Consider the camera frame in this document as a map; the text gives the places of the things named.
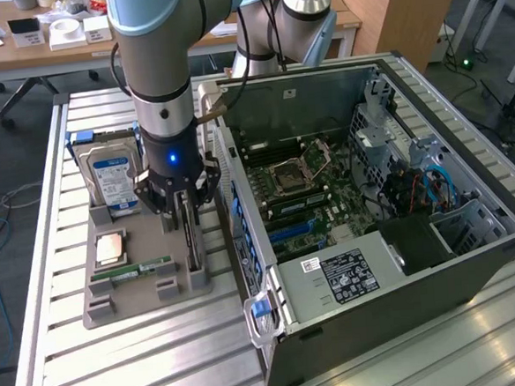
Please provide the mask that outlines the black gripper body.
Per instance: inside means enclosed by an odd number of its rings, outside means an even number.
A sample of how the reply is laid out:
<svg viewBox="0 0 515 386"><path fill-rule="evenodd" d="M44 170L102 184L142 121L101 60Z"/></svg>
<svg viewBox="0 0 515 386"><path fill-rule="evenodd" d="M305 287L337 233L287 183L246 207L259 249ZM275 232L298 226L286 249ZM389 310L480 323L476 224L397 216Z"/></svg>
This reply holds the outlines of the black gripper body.
<svg viewBox="0 0 515 386"><path fill-rule="evenodd" d="M184 190L190 198L196 197L196 182L204 170L198 150L197 128L196 121L191 120L173 137L155 136L141 128L148 166L159 188L173 192Z"/></svg>

